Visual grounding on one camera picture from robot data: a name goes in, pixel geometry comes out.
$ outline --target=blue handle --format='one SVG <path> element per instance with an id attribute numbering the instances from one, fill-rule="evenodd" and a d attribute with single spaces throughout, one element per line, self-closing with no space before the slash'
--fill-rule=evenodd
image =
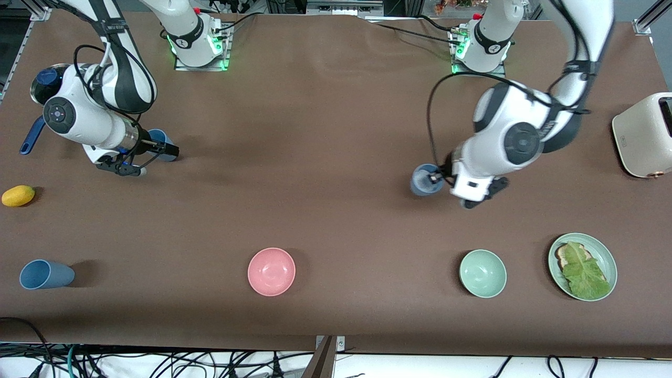
<path id="1" fill-rule="evenodd" d="M 33 146 L 35 145 L 35 142 L 38 141 L 38 138 L 40 137 L 40 133 L 42 132 L 43 128 L 44 128 L 44 118 L 40 116 L 38 119 L 35 120 L 35 123 L 33 123 L 33 126 L 30 128 L 30 131 L 28 131 L 28 135 L 26 135 L 24 143 L 21 145 L 21 149 L 19 150 L 19 153 L 21 155 L 27 155 L 30 153 L 30 151 L 33 151 Z"/>

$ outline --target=bowl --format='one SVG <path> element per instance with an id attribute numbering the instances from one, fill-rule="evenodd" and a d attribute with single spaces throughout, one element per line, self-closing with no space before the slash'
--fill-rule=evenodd
<path id="1" fill-rule="evenodd" d="M 257 252 L 247 267 L 250 286 L 266 297 L 275 297 L 287 291 L 295 275 L 294 259 L 280 248 L 266 248 Z"/>
<path id="2" fill-rule="evenodd" d="M 604 278 L 607 279 L 607 282 L 611 288 L 609 292 L 603 297 L 597 299 L 584 299 L 572 294 L 571 290 L 569 289 L 569 282 L 567 282 L 567 279 L 562 274 L 562 270 L 560 269 L 560 264 L 558 262 L 558 258 L 555 256 L 555 253 L 558 248 L 570 241 L 583 244 L 586 247 L 586 250 L 590 252 L 591 255 L 593 255 L 593 258 L 597 260 L 597 265 L 599 266 L 600 270 L 602 270 Z M 560 287 L 560 289 L 562 289 L 562 291 L 566 292 L 567 295 L 572 298 L 586 302 L 595 302 L 605 299 L 609 294 L 612 293 L 612 291 L 614 291 L 614 287 L 616 287 L 616 280 L 618 279 L 616 261 L 614 261 L 612 253 L 609 252 L 609 250 L 599 240 L 584 233 L 566 233 L 560 236 L 558 239 L 555 239 L 553 244 L 550 246 L 550 251 L 548 251 L 548 269 L 550 271 L 551 277 Z"/>
<path id="3" fill-rule="evenodd" d="M 496 254 L 487 250 L 474 250 L 460 263 L 460 281 L 473 295 L 492 298 L 504 290 L 506 268 Z"/>

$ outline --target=yellow mango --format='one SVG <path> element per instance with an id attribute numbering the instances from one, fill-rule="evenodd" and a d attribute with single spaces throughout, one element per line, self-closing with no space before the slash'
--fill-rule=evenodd
<path id="1" fill-rule="evenodd" d="M 4 192 L 2 204 L 9 207 L 23 206 L 35 197 L 35 190 L 28 185 L 15 186 Z"/>

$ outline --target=blue button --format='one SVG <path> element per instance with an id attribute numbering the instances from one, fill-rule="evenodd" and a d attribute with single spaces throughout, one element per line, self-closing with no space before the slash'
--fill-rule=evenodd
<path id="1" fill-rule="evenodd" d="M 42 85 L 52 85 L 58 80 L 58 72 L 53 68 L 43 69 L 35 79 Z"/>

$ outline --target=pink bowl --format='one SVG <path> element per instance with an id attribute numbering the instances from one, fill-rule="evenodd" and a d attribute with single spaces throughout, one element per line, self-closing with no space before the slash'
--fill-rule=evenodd
<path id="1" fill-rule="evenodd" d="M 247 267 L 252 289 L 266 297 L 287 291 L 294 282 L 296 267 L 292 257 L 280 248 L 266 248 L 254 255 Z"/>

